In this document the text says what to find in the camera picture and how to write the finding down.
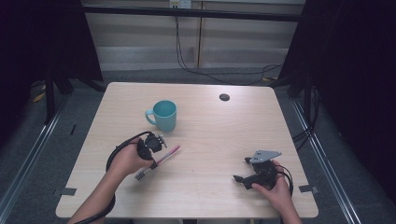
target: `mug handle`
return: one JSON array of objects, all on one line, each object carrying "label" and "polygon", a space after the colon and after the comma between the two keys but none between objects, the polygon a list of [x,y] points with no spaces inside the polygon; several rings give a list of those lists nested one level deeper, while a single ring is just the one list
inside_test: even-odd
[{"label": "mug handle", "polygon": [[146,119],[147,119],[147,121],[148,121],[150,124],[152,124],[152,125],[157,125],[157,123],[156,123],[154,120],[152,120],[151,118],[149,118],[149,115],[151,115],[151,114],[154,114],[154,111],[152,111],[152,110],[147,110],[147,111],[146,111]]}]

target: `aluminum rail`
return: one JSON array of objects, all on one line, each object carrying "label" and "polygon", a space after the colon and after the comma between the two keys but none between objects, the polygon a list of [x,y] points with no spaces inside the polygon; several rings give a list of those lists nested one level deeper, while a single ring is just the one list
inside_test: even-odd
[{"label": "aluminum rail", "polygon": [[86,13],[149,15],[149,16],[178,16],[218,19],[238,19],[253,21],[301,21],[304,17],[292,14],[272,14],[255,12],[219,11],[206,9],[186,9],[168,7],[115,7],[105,5],[82,4]]},{"label": "aluminum rail", "polygon": [[35,164],[38,161],[41,152],[43,151],[44,146],[49,140],[59,120],[60,114],[63,111],[64,106],[66,105],[66,102],[67,98],[63,99],[59,110],[54,115],[53,119],[43,127],[40,135],[35,140],[35,144],[31,148],[29,155],[21,166],[21,169],[18,171],[11,185],[8,187],[8,190],[3,195],[3,198],[0,201],[0,224],[6,223],[11,209],[18,200],[18,197],[20,196],[23,187],[28,180],[30,173],[32,173]]},{"label": "aluminum rail", "polygon": [[[306,123],[305,116],[304,116],[304,111],[302,106],[300,105],[299,102],[293,100],[292,101],[294,109],[297,113],[297,116],[303,125],[303,128],[306,130],[308,128],[308,124]],[[344,187],[342,186],[340,180],[337,177],[337,174],[335,173],[334,169],[332,168],[332,164],[330,163],[322,145],[320,144],[317,136],[315,133],[311,133],[311,136],[309,137],[309,141],[311,143],[311,147],[314,149],[314,152],[318,158],[318,162],[324,172],[324,174],[327,177],[327,180],[329,181],[330,187],[332,188],[332,191],[334,193],[335,198],[337,199],[338,204],[340,205],[346,220],[350,224],[361,224],[361,220],[359,219],[359,216],[356,212],[356,209],[352,203],[352,201],[349,200],[349,197],[347,196],[346,191],[344,190]]]}]

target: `black curtain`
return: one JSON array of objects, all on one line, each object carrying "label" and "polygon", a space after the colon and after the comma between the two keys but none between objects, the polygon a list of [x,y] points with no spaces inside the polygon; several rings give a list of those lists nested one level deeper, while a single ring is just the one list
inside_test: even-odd
[{"label": "black curtain", "polygon": [[32,83],[43,80],[49,69],[55,76],[102,80],[80,6],[79,0],[15,0],[0,6],[2,133],[11,133]]},{"label": "black curtain", "polygon": [[279,79],[312,78],[340,134],[396,202],[396,2],[306,0]]}]

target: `cable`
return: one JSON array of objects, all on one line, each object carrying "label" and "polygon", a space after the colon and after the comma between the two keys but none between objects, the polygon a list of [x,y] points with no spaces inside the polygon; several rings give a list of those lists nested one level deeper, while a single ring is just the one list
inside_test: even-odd
[{"label": "cable", "polygon": [[[293,178],[291,176],[291,173],[286,167],[284,167],[282,165],[276,165],[276,167],[277,166],[278,167],[282,167],[284,170],[286,170],[288,172],[288,174],[286,174],[285,172],[278,171],[279,174],[284,175],[288,179],[288,181],[289,181],[289,193],[290,193],[290,197],[291,197],[293,195],[293,190],[294,190]],[[280,224],[283,224],[282,217],[280,218]]]},{"label": "cable", "polygon": [[306,128],[301,133],[298,133],[297,135],[292,137],[294,143],[296,143],[304,138],[304,141],[296,148],[297,151],[299,151],[303,147],[303,145],[306,143],[306,141],[311,137],[312,133],[314,132],[317,120],[318,120],[318,110],[319,110],[320,100],[319,100],[319,96],[318,96],[318,90],[316,89],[315,86],[313,86],[312,88],[314,90],[314,97],[312,98],[311,102],[315,108],[315,115],[314,115],[313,120],[310,120],[311,125],[308,128]]},{"label": "cable", "polygon": [[[236,72],[231,72],[231,73],[203,73],[203,72],[198,72],[198,71],[192,71],[190,70],[190,68],[185,64],[182,53],[181,53],[181,44],[180,44],[180,35],[179,35],[179,28],[178,28],[178,17],[175,16],[175,23],[176,23],[176,37],[177,37],[177,63],[178,65],[186,72],[195,74],[195,75],[200,75],[200,76],[206,76],[206,77],[210,77],[212,79],[215,79],[216,81],[228,84],[228,85],[237,85],[237,86],[250,86],[253,84],[256,84],[260,81],[262,81],[262,79],[264,78],[264,73],[269,72],[279,66],[281,66],[282,64],[269,64],[264,66],[264,68],[260,71],[260,72],[251,72],[251,73],[236,73]],[[228,81],[224,81],[222,79],[219,79],[217,77],[212,77],[215,75],[261,75],[260,78],[249,82],[249,83],[232,83],[232,82],[228,82]]]},{"label": "cable", "polygon": [[[128,145],[131,144],[131,141],[133,141],[134,139],[147,134],[147,133],[151,133],[151,132],[143,132],[140,133],[138,135],[135,135],[134,137],[124,141],[123,143],[121,143],[119,146],[116,147],[116,149],[113,150],[113,152],[110,154],[110,156],[108,157],[107,160],[107,164],[106,164],[106,172],[108,171],[108,169],[110,168],[111,162],[113,162],[114,158],[117,156],[117,154],[125,147],[127,147]],[[113,198],[111,199],[110,204],[107,206],[107,208],[105,208],[105,210],[103,210],[102,212],[92,216],[92,217],[88,217],[85,218],[79,222],[77,222],[76,224],[87,224],[87,223],[92,223],[96,220],[98,220],[99,218],[105,217],[108,213],[111,212],[111,210],[113,210],[114,205],[116,204],[116,195],[113,195]]]}]

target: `white wall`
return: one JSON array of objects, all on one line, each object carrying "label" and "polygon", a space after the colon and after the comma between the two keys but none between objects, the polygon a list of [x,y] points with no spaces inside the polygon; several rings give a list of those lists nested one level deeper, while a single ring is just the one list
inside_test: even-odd
[{"label": "white wall", "polygon": [[[300,14],[304,3],[301,0],[279,0],[276,1],[278,4],[271,3],[275,1],[193,1],[192,8]],[[81,2],[131,7],[169,7],[169,1],[163,0]],[[179,67],[175,18],[91,13],[87,13],[86,17],[103,70]],[[284,21],[199,18],[178,20],[182,55],[188,67],[263,66],[268,63],[281,63],[296,27],[296,22]]]}]

